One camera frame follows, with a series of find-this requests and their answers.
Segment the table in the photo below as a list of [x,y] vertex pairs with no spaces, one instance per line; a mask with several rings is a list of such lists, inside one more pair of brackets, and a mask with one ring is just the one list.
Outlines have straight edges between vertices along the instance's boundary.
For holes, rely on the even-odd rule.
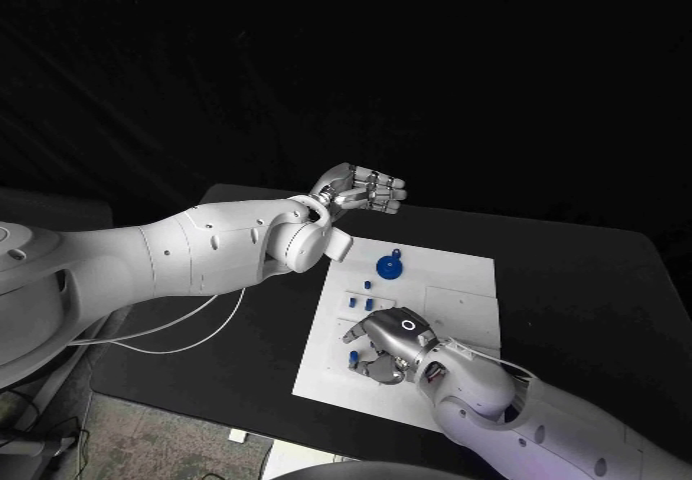
[[[202,203],[294,194],[216,185]],[[411,205],[394,216],[353,211],[337,226],[360,237],[493,258],[503,358],[692,461],[692,323],[642,234]],[[291,395],[327,268],[323,258],[309,272],[248,288],[232,322],[202,347],[144,355],[111,346],[94,390],[353,458],[502,478],[441,434]],[[219,297],[195,318],[131,344],[189,345],[221,325],[236,299],[236,292]],[[121,333],[161,325],[202,302],[138,304]]]

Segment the white board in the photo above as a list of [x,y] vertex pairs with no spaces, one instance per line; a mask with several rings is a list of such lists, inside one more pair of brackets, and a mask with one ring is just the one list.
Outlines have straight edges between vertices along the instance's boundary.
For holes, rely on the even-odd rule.
[[[376,272],[381,257],[401,250],[404,272],[385,280]],[[365,289],[365,281],[372,288]],[[356,307],[349,307],[350,297]],[[366,337],[346,345],[342,337],[373,308],[408,307],[422,315],[438,336],[453,336],[499,357],[500,325],[490,258],[355,237],[343,263],[332,262],[321,290],[293,394],[358,412],[440,431],[415,386],[379,385],[349,368],[349,353],[363,360],[376,354]]]

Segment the black background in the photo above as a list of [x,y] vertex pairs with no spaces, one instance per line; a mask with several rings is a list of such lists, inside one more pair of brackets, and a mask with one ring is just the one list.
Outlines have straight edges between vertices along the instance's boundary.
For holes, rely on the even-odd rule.
[[297,21],[223,2],[14,2],[0,185],[101,198],[127,225],[215,183],[306,191],[347,161],[405,179],[411,204],[644,233],[689,306],[692,25],[662,10]]

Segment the blue object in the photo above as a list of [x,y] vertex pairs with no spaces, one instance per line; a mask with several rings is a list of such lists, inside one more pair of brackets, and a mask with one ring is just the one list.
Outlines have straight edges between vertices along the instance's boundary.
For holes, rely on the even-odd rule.
[[356,365],[358,365],[358,352],[353,351],[350,352],[350,355],[349,355],[349,367],[355,368]]
[[391,256],[382,257],[378,260],[378,274],[386,280],[399,278],[404,271],[404,264],[401,263],[401,250],[396,248]]

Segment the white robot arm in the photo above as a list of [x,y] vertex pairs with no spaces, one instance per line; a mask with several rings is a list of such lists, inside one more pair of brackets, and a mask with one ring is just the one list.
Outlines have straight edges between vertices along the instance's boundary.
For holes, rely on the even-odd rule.
[[[528,378],[510,375],[502,361],[454,339],[440,340],[409,309],[373,312],[347,331],[345,343],[363,335],[378,359],[359,361],[359,352],[352,352],[349,368],[383,384],[415,383],[444,434],[505,477],[692,478],[692,466],[604,410],[520,367]],[[512,419],[505,415],[510,411],[518,413]]]
[[333,219],[352,208],[396,213],[402,187],[342,164],[310,195],[199,205],[138,227],[63,233],[0,222],[0,388],[118,308],[232,292],[304,272],[323,254],[342,261],[352,238]]

